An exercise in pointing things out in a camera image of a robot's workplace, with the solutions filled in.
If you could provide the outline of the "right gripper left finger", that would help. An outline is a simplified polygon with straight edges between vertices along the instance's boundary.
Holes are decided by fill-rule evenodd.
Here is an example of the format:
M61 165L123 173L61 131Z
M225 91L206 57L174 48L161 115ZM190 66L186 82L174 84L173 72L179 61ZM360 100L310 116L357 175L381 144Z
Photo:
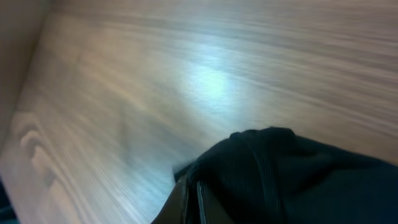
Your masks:
M186 176L178 179L152 224L184 224L187 222L188 188Z

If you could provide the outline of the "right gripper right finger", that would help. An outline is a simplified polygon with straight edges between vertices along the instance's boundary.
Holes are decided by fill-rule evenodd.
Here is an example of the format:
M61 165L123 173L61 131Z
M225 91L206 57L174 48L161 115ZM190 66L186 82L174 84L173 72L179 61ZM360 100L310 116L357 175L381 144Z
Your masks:
M209 186L197 183L198 212L201 224L234 224Z

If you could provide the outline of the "black t-shirt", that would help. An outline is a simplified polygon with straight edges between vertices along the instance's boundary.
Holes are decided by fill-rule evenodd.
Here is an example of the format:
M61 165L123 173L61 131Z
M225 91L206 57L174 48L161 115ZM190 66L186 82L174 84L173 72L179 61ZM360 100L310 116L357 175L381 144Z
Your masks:
M208 187L235 223L396 223L397 167L287 128L233 133L176 178L183 203L170 223L198 223Z

